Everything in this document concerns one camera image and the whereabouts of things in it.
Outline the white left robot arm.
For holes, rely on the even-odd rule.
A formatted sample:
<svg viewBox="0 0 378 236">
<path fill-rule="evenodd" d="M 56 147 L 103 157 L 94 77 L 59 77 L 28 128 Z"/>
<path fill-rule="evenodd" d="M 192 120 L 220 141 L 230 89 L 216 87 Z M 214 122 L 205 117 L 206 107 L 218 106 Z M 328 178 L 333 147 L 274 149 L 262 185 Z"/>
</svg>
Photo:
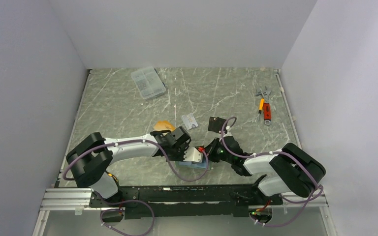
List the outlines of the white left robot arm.
<svg viewBox="0 0 378 236">
<path fill-rule="evenodd" d="M 107 168 L 116 162 L 134 157 L 162 156 L 169 161 L 182 161 L 191 137 L 181 126 L 173 131 L 152 131 L 138 137 L 112 139 L 94 132 L 66 156 L 68 170 L 79 188 L 96 191 L 107 205 L 121 202 L 118 181 L 109 176 Z"/>
</svg>

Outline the aluminium frame rail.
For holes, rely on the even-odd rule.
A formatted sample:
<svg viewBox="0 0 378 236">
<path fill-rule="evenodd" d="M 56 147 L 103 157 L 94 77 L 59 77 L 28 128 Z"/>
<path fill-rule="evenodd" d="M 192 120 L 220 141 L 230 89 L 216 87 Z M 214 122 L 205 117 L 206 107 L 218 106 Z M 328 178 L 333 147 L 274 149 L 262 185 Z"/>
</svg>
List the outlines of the aluminium frame rail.
<svg viewBox="0 0 378 236">
<path fill-rule="evenodd" d="M 90 188 L 48 188 L 45 190 L 33 235 L 42 236 L 51 211 L 73 211 L 81 215 L 89 208 Z"/>
</svg>

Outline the green card holder wallet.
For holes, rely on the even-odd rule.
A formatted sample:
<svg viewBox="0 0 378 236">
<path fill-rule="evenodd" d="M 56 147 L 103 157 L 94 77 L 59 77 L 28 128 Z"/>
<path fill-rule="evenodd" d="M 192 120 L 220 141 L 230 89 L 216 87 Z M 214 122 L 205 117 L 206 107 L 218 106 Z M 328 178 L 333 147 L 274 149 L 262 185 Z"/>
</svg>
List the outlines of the green card holder wallet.
<svg viewBox="0 0 378 236">
<path fill-rule="evenodd" d="M 176 161 L 175 162 L 178 166 L 182 167 L 188 167 L 188 168 L 195 168 L 195 169 L 206 169 L 209 171 L 211 169 L 211 164 L 207 165 L 207 162 L 205 159 L 202 160 L 202 162 L 183 162 L 183 161 Z"/>
</svg>

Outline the clear plastic organizer box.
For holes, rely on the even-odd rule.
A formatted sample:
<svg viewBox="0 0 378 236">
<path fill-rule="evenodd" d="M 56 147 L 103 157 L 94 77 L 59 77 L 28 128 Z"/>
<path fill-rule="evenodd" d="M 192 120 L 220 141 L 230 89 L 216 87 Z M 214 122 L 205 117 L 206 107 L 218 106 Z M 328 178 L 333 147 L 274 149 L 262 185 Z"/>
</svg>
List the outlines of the clear plastic organizer box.
<svg viewBox="0 0 378 236">
<path fill-rule="evenodd" d="M 165 84 L 152 66 L 140 68 L 130 75 L 144 100 L 153 99 L 166 92 Z"/>
</svg>

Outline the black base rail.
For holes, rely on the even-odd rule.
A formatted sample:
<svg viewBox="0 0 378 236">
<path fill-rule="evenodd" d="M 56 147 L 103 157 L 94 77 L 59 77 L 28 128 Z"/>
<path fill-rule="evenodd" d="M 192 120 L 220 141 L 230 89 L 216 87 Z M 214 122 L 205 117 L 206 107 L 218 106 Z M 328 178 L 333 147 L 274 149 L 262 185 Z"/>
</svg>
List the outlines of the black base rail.
<svg viewBox="0 0 378 236">
<path fill-rule="evenodd" d="M 125 219 L 142 217 L 232 215 L 247 217 L 258 207 L 280 206 L 278 195 L 266 197 L 253 184 L 122 186 L 118 194 L 102 200 L 93 193 L 90 208 L 121 207 Z"/>
</svg>

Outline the red adjustable wrench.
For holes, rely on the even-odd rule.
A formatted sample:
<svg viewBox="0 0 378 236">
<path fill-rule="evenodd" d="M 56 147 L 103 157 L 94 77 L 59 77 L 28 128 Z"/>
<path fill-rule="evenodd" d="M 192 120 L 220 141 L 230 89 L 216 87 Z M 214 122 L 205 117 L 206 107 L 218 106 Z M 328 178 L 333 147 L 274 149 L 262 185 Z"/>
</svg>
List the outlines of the red adjustable wrench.
<svg viewBox="0 0 378 236">
<path fill-rule="evenodd" d="M 264 89 L 257 90 L 256 96 L 262 96 L 264 99 L 264 106 L 263 106 L 263 119 L 265 125 L 271 124 L 271 107 L 269 104 L 269 96 L 271 94 L 271 90 L 265 86 Z"/>
</svg>

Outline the yellow black screwdriver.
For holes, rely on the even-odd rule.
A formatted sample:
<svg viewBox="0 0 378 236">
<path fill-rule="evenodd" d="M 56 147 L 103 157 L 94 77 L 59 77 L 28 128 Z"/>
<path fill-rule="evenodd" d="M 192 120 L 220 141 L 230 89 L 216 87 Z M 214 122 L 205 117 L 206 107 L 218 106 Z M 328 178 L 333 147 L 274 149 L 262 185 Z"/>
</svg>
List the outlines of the yellow black screwdriver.
<svg viewBox="0 0 378 236">
<path fill-rule="evenodd" d="M 111 174 L 111 173 L 108 173 L 108 175 L 115 181 L 115 182 L 118 182 L 118 179 L 115 175 Z"/>
</svg>

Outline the orange small screwdriver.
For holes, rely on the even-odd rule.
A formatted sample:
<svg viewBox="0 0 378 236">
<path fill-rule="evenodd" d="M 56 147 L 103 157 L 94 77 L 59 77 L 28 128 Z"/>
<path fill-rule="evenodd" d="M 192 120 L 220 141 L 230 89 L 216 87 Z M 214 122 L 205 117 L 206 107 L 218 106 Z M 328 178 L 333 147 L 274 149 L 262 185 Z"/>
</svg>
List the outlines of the orange small screwdriver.
<svg viewBox="0 0 378 236">
<path fill-rule="evenodd" d="M 262 98 L 259 102 L 259 106 L 258 106 L 258 114 L 260 115 L 263 111 L 263 106 L 264 106 L 264 99 Z"/>
</svg>

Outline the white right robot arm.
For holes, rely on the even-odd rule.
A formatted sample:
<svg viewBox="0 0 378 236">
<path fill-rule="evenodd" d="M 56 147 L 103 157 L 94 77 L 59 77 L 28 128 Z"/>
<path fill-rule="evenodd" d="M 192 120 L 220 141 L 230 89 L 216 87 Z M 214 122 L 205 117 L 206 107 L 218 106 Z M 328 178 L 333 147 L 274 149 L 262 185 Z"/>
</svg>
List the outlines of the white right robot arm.
<svg viewBox="0 0 378 236">
<path fill-rule="evenodd" d="M 205 147 L 205 151 L 210 161 L 224 161 L 240 176 L 259 175 L 251 192 L 257 204 L 285 192 L 307 198 L 326 175 L 321 163 L 293 143 L 255 156 L 244 152 L 233 136 L 226 136 L 223 139 L 215 138 Z"/>
</svg>

